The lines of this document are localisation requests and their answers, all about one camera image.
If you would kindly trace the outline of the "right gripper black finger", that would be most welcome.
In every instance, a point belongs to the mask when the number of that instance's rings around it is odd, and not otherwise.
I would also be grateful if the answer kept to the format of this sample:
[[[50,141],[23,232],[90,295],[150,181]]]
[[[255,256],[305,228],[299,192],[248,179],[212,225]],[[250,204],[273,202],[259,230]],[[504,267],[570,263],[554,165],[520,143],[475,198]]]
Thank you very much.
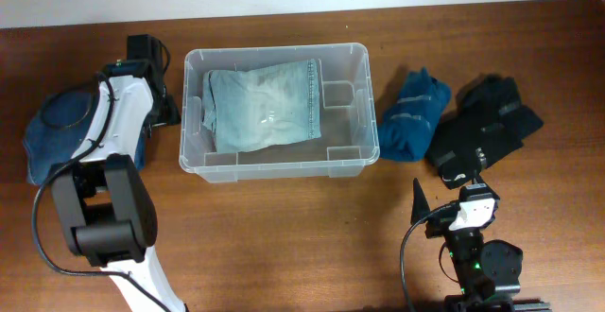
[[[483,180],[480,177],[480,172],[487,165],[487,158],[486,158],[486,155],[485,155],[485,153],[484,153],[484,151],[483,151],[483,149],[481,147],[478,147],[475,150],[475,156],[476,156],[476,167],[474,169],[474,175],[473,175],[473,179],[472,179],[472,184],[483,183]]]
[[[415,178],[413,180],[413,202],[410,216],[410,224],[414,225],[421,220],[425,220],[431,212],[428,201],[420,184]]]

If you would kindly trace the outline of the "dark blue jeans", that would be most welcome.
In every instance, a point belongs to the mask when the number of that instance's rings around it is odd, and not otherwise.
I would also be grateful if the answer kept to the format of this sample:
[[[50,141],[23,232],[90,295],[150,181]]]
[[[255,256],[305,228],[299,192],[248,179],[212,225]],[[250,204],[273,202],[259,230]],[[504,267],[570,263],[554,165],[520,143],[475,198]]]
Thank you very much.
[[[129,155],[137,169],[145,166],[143,123],[150,97],[118,90],[113,108],[108,91],[98,95],[67,92],[48,98],[26,128],[27,181],[41,185],[54,165],[62,165],[101,142],[81,161],[93,163],[113,154]]]

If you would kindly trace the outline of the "light blue jeans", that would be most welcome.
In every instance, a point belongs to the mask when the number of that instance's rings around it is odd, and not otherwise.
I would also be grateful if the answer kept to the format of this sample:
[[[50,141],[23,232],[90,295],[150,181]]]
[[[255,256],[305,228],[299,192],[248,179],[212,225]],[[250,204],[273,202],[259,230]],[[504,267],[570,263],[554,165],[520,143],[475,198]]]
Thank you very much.
[[[202,125],[216,152],[252,152],[321,137],[320,77],[314,60],[202,78]]]

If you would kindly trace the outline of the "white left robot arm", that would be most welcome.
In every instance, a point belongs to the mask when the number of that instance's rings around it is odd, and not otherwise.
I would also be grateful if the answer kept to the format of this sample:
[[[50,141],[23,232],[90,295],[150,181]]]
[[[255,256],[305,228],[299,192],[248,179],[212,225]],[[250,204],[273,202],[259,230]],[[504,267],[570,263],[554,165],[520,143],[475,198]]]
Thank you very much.
[[[187,308],[158,259],[157,214],[135,165],[142,137],[181,122],[164,83],[169,63],[159,39],[129,36],[126,58],[97,76],[99,98],[84,140],[43,184],[51,190],[68,249],[91,267],[61,268],[44,251],[41,258],[63,275],[111,278],[133,311]]]

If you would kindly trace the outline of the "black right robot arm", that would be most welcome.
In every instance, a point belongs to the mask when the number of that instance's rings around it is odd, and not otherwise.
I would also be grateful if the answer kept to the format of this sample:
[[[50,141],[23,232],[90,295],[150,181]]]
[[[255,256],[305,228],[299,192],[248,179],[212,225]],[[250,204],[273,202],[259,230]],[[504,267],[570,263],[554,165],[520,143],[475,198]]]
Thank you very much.
[[[551,305],[537,300],[516,301],[521,291],[523,251],[509,242],[486,242],[482,231],[494,220],[499,196],[483,179],[474,174],[472,182],[462,186],[456,200],[438,208],[429,207],[420,182],[413,181],[413,205],[410,228],[400,247],[400,271],[405,271],[405,248],[414,230],[424,225],[425,237],[443,239],[442,251],[448,251],[459,285],[458,295],[444,298],[445,311],[549,311]]]

